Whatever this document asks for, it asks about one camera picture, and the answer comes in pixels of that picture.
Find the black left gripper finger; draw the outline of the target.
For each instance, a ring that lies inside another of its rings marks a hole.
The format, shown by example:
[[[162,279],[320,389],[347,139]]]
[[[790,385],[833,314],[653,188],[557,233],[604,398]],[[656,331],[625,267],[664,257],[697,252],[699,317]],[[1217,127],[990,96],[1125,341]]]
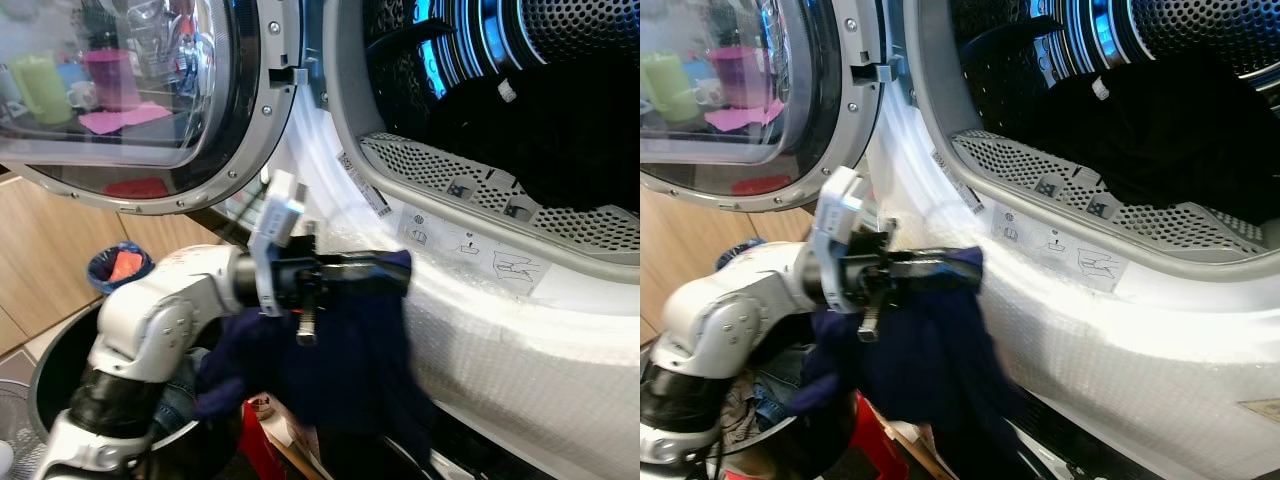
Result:
[[[356,296],[390,294],[404,297],[410,288],[410,279],[403,275],[389,273],[375,273],[369,276],[344,280],[344,293]]]
[[[952,261],[952,262],[965,262],[974,266],[982,266],[984,264],[984,255],[979,247],[966,247],[966,248],[928,248],[928,250],[909,250],[908,251],[913,260],[940,260],[940,261]]]
[[[975,291],[977,271],[959,264],[934,264],[915,269],[906,279],[910,291]]]
[[[408,252],[348,252],[346,265],[356,265],[372,271],[372,275],[410,275],[411,255]]]

